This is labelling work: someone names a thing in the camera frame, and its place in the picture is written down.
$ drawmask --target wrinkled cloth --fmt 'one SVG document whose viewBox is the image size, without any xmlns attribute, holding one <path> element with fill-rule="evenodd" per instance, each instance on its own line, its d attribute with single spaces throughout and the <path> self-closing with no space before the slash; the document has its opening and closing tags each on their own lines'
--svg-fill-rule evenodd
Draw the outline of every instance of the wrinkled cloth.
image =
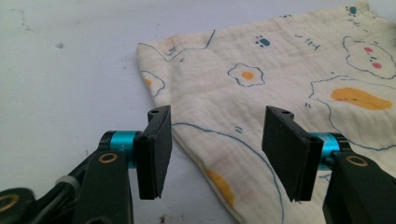
<svg viewBox="0 0 396 224">
<path fill-rule="evenodd" d="M 137 56 L 155 104 L 172 106 L 174 137 L 237 220 L 318 224 L 331 172 L 318 172 L 311 202 L 291 203 L 262 152 L 265 107 L 343 134 L 396 176 L 395 36 L 357 1 L 141 43 Z"/>
</svg>

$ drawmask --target muslin cloth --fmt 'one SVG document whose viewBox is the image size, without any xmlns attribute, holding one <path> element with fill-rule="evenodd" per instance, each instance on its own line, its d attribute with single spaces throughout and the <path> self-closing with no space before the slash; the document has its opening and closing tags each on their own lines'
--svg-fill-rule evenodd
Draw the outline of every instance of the muslin cloth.
<svg viewBox="0 0 396 224">
<path fill-rule="evenodd" d="M 318 172 L 311 202 L 289 201 L 262 152 L 267 105 L 308 132 L 342 133 L 396 176 L 396 25 L 365 1 L 174 35 L 137 54 L 155 104 L 172 106 L 174 137 L 241 223 L 325 222 L 331 172 Z"/>
</svg>

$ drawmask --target orange egg print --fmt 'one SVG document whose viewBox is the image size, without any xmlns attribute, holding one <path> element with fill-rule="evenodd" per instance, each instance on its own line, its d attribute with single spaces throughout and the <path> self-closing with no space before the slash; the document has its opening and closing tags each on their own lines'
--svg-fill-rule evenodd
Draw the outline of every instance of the orange egg print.
<svg viewBox="0 0 396 224">
<path fill-rule="evenodd" d="M 336 101 L 353 104 L 369 110 L 385 110 L 392 107 L 391 101 L 354 88 L 336 89 L 332 92 L 332 98 Z"/>
<path fill-rule="evenodd" d="M 152 96 L 157 96 L 160 91 L 165 88 L 165 83 L 163 82 L 163 80 L 155 76 L 153 73 L 150 73 L 148 71 L 142 71 L 142 75 L 146 85 L 151 91 Z"/>
<path fill-rule="evenodd" d="M 227 181 L 221 175 L 211 170 L 206 170 L 206 173 L 215 183 L 216 187 L 221 192 L 227 203 L 233 207 L 233 192 L 231 191 L 230 185 L 227 183 Z"/>
<path fill-rule="evenodd" d="M 238 63 L 233 69 L 228 71 L 228 76 L 235 79 L 236 83 L 244 87 L 252 87 L 264 84 L 264 73 L 258 67 L 250 67 L 243 63 Z"/>
</svg>

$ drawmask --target blue anodized part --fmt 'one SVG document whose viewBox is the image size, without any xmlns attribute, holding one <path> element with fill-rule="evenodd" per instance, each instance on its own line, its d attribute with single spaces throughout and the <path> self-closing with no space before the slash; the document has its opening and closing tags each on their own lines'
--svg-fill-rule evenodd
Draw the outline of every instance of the blue anodized part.
<svg viewBox="0 0 396 224">
<path fill-rule="evenodd" d="M 133 151 L 136 131 L 116 131 L 110 141 L 111 150 L 121 150 L 128 159 L 128 168 L 134 169 Z"/>
<path fill-rule="evenodd" d="M 323 162 L 327 159 L 332 160 L 332 151 L 340 151 L 340 146 L 338 145 L 337 139 L 331 133 L 310 133 L 315 137 L 320 138 L 323 140 L 323 149 L 320 156 L 320 163 L 318 170 L 327 171 L 330 170 L 327 165 Z"/>
</svg>

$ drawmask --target white surface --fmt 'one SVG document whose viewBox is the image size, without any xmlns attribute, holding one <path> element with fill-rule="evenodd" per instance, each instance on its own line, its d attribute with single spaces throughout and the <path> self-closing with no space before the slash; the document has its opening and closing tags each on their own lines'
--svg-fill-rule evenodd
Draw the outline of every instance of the white surface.
<svg viewBox="0 0 396 224">
<path fill-rule="evenodd" d="M 26 187 L 39 198 L 106 131 L 144 130 L 154 105 L 137 43 L 348 2 L 1 1 L 0 190 Z M 396 21 L 393 1 L 370 2 Z M 162 199 L 139 200 L 135 171 L 130 178 L 135 223 L 235 222 L 176 143 Z"/>
</svg>

